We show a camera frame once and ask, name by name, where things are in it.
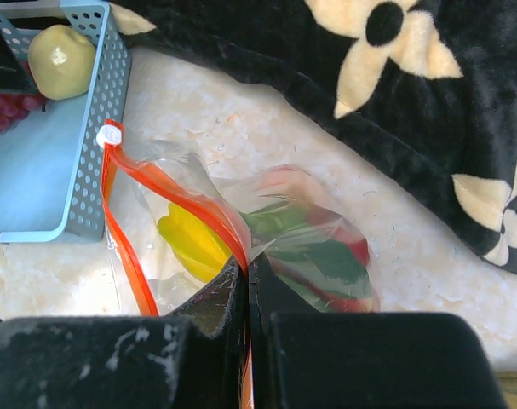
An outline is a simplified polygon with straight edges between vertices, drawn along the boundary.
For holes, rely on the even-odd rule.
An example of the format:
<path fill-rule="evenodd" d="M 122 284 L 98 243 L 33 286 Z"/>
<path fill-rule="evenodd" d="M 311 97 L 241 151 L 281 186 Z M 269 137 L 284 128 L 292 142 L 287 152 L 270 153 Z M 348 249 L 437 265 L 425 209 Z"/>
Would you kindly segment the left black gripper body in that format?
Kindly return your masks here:
<path fill-rule="evenodd" d="M 31 74 L 17 61 L 0 31 L 0 94 L 33 94 Z"/>

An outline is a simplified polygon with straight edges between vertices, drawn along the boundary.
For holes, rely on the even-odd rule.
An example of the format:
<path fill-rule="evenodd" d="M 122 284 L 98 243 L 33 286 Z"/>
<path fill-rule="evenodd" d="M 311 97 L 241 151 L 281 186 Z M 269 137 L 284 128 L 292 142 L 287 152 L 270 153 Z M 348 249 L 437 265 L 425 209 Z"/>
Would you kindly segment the clear zip top bag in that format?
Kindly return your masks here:
<path fill-rule="evenodd" d="M 111 119 L 99 128 L 95 139 L 103 151 L 101 194 L 121 310 L 165 316 L 214 280 L 205 284 L 190 275 L 158 232 L 158 220 L 169 214 L 170 203 L 195 215 L 229 247 L 232 255 L 227 262 L 236 261 L 246 281 L 245 359 L 237 408 L 251 406 L 249 269 L 258 257 L 266 256 L 251 256 L 250 230 L 237 206 L 236 190 L 249 177 L 215 179 L 190 144 L 130 143 L 124 140 L 123 125 Z"/>

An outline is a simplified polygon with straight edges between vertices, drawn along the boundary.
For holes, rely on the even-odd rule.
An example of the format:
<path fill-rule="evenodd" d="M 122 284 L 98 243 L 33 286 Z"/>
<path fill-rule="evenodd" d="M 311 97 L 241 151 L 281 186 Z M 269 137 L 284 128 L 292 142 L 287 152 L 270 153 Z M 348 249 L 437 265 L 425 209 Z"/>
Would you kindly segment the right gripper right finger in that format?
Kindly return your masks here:
<path fill-rule="evenodd" d="M 504 408 L 480 340 L 442 313 L 321 313 L 249 269 L 257 408 Z"/>

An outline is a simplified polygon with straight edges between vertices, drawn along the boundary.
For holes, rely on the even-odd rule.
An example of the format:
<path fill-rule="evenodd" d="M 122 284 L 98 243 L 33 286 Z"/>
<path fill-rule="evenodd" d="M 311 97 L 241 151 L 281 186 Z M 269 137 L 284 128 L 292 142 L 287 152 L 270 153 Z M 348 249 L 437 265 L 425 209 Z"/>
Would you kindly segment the yellow star fruit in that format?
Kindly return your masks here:
<path fill-rule="evenodd" d="M 220 236 L 178 204 L 169 204 L 169 214 L 159 218 L 159 234 L 175 258 L 195 279 L 207 284 L 223 269 L 232 252 Z"/>

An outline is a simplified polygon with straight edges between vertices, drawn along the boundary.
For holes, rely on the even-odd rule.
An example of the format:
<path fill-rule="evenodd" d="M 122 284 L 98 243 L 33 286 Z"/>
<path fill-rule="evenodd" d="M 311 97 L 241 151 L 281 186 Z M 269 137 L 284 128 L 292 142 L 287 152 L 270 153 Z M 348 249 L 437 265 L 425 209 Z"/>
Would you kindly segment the purple grape bunch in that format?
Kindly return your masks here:
<path fill-rule="evenodd" d="M 30 112 L 44 111 L 46 103 L 41 94 L 0 94 L 0 134 L 25 120 Z"/>

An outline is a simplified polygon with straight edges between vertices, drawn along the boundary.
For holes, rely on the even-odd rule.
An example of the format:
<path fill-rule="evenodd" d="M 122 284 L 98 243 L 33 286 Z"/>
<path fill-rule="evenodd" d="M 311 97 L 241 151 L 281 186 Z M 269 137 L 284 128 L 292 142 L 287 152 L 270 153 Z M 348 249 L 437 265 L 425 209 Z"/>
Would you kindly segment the black flower pattern pillow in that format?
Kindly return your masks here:
<path fill-rule="evenodd" d="M 114 1 L 129 45 L 275 88 L 517 274 L 517 1 Z"/>

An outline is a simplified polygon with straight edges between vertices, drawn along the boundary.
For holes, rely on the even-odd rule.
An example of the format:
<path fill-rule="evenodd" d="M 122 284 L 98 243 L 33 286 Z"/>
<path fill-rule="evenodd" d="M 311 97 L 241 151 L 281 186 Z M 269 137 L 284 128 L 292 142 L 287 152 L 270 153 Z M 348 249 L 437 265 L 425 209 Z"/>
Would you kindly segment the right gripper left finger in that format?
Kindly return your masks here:
<path fill-rule="evenodd" d="M 246 281 L 236 261 L 171 314 L 0 324 L 0 408 L 237 408 Z"/>

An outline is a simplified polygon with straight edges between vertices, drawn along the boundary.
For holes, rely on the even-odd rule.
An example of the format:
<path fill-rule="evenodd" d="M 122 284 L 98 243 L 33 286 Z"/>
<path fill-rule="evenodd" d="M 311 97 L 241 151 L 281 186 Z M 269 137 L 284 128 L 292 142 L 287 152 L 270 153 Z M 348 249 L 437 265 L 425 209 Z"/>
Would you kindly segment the red strawberry bunch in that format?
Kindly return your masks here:
<path fill-rule="evenodd" d="M 267 257 L 277 276 L 320 312 L 381 309 L 365 236 L 323 183 L 281 165 L 245 179 L 237 206 L 253 258 Z"/>

